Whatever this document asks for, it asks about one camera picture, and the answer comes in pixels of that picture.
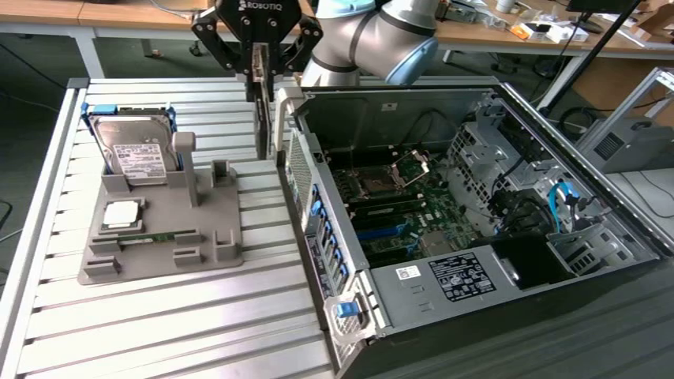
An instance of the motherboard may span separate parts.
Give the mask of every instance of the motherboard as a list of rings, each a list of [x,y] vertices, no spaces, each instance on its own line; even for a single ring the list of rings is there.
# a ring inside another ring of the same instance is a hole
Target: motherboard
[[[417,150],[393,157],[333,169],[372,268],[464,250],[482,237],[442,182],[448,166]]]

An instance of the dark gray floor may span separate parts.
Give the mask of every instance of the dark gray floor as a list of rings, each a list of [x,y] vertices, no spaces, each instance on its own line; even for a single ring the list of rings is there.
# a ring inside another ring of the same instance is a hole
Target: dark gray floor
[[[74,39],[61,36],[34,36],[31,39],[21,39],[15,35],[3,34],[0,35],[0,43],[10,47],[59,83],[66,84],[70,77],[87,76]],[[98,39],[97,43],[107,77],[226,76],[209,55],[197,58],[189,53],[190,41],[153,41],[153,47],[163,52],[161,58],[143,57],[141,40],[137,39]],[[473,75],[464,69],[445,65],[441,57],[442,53],[438,53],[436,63],[426,75]],[[516,75],[505,75],[492,71],[490,65],[494,60],[489,54],[456,54],[453,61],[485,74],[496,74],[500,79],[513,83],[525,96],[530,96],[540,81],[540,76],[532,71],[534,59],[534,56],[522,56],[520,73]],[[3,67],[0,88],[13,96],[59,108],[63,90],[37,75],[15,57],[2,50],[0,63]],[[540,92],[544,91],[548,84],[549,81],[544,84]],[[570,93],[560,109],[577,105],[580,102],[582,99]],[[23,227],[57,113],[7,97],[0,97],[0,111],[3,112],[0,123],[3,128],[0,137],[0,173],[3,174],[0,198],[15,206],[14,213],[0,231],[0,236],[3,236]],[[17,244],[17,237],[0,243],[0,266],[5,268],[11,265]]]

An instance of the aluminum extrusion table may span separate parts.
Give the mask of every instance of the aluminum extrusion table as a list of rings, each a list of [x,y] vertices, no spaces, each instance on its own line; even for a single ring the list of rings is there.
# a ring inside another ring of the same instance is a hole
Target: aluminum extrusion table
[[[78,283],[103,168],[79,119],[83,101],[171,102],[179,130],[198,135],[195,164],[234,162],[241,267]],[[253,104],[234,79],[94,80],[69,89],[3,296],[0,316],[15,310],[17,324],[5,335],[2,378],[333,377],[277,168],[258,161],[254,146]],[[25,272],[26,292],[11,298]]]

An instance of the hard drive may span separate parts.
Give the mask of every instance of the hard drive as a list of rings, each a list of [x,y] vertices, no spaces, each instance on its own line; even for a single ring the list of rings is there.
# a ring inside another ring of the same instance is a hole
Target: hard drive
[[[173,148],[177,126],[171,107],[95,106],[83,118],[97,138],[109,174],[123,174],[130,185],[145,186],[166,183],[167,172],[182,170]]]

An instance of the black monitor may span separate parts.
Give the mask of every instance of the black monitor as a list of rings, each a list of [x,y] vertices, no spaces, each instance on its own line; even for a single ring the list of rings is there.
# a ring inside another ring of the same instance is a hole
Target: black monitor
[[[600,34],[604,32],[603,26],[590,21],[593,13],[613,13],[621,14],[628,10],[635,0],[572,0],[569,2],[568,11],[581,12],[582,17],[574,21],[574,25],[580,23],[578,28],[586,32]]]

